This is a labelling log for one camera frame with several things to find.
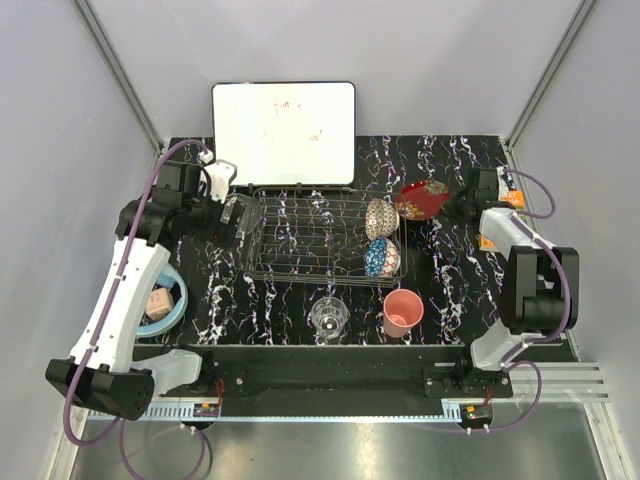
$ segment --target dish rack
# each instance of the dish rack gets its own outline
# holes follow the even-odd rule
[[[367,206],[374,198],[404,203],[401,194],[347,187],[265,187],[253,197],[259,205],[254,215],[261,218],[245,236],[243,269],[254,279],[393,287],[407,273],[403,217],[389,237],[399,249],[398,271],[390,277],[367,276],[364,271],[371,243],[365,234]]]

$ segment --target wall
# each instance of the wall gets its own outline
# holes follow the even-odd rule
[[[600,2],[552,82],[516,154],[556,195],[543,232],[581,256],[575,328],[600,363],[627,449],[640,472],[640,3]],[[536,209],[547,208],[542,200]]]
[[[0,45],[0,464],[39,479],[62,430],[48,360],[86,324],[153,152],[72,2],[0,2]]]
[[[351,80],[357,132],[507,135],[579,0],[92,0],[160,135],[220,81]]]

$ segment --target red plate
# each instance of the red plate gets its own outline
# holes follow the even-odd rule
[[[407,220],[428,220],[440,212],[440,207],[451,195],[444,183],[422,180],[402,189],[405,203],[397,203],[398,211]]]

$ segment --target metallic floor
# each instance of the metallic floor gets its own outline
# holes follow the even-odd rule
[[[519,415],[495,406],[494,424]],[[85,438],[106,426],[91,421]],[[128,423],[127,452],[171,425]],[[586,416],[578,405],[542,404],[524,425],[501,433],[466,435],[425,430],[415,424],[219,423],[206,430],[213,462],[196,479],[209,480],[413,480],[604,479]],[[119,463],[118,433],[78,452],[74,480],[127,479]],[[195,465],[200,442],[172,430],[131,459],[150,480],[183,478]]]

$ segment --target patterned bowl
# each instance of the patterned bowl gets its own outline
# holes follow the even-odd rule
[[[374,198],[367,206],[365,232],[369,240],[388,237],[398,229],[400,215],[393,205],[380,198]]]
[[[370,277],[391,277],[400,268],[398,247],[385,237],[377,237],[364,257],[364,273]]]

